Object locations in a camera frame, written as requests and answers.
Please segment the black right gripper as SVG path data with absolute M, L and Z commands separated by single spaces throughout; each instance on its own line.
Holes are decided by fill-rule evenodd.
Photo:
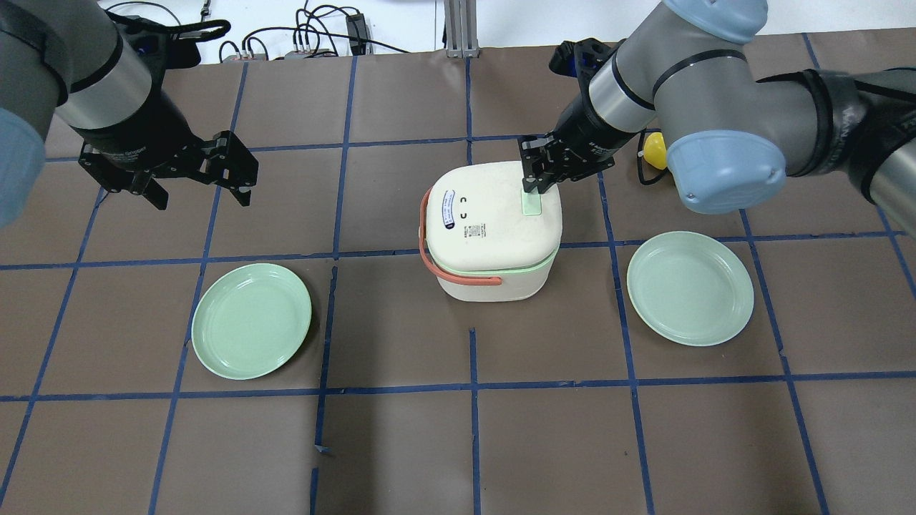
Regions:
M 552 131 L 518 138 L 523 192 L 543 195 L 564 180 L 576 182 L 614 166 L 615 153 L 634 136 L 610 126 L 589 100 L 576 97 Z

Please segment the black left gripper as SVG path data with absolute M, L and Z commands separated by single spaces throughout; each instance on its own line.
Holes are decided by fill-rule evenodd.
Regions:
M 109 192 L 129 186 L 131 195 L 166 210 L 169 192 L 155 180 L 154 172 L 157 178 L 189 178 L 215 185 L 229 190 L 242 207 L 250 206 L 258 160 L 229 130 L 203 142 L 176 107 L 142 107 L 119 124 L 79 127 L 77 134 L 83 138 L 79 166 Z

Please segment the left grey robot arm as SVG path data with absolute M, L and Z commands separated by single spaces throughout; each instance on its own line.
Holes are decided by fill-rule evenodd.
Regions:
M 188 178 L 250 203 L 258 161 L 231 131 L 197 137 L 163 90 L 168 69 L 200 63 L 197 45 L 231 23 L 166 26 L 92 1 L 2 3 L 2 225 L 25 209 L 46 164 L 53 117 L 82 138 L 78 161 L 106 192 L 159 210 L 162 179 Z

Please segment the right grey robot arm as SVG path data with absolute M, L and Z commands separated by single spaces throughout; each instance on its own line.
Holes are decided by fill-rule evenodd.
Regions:
M 556 46 L 550 69 L 578 94 L 543 137 L 518 140 L 524 192 L 543 195 L 614 165 L 652 121 L 693 212 L 727 214 L 788 178 L 843 172 L 914 234 L 915 72 L 802 69 L 754 79 L 744 46 L 765 1 L 662 1 L 627 38 Z

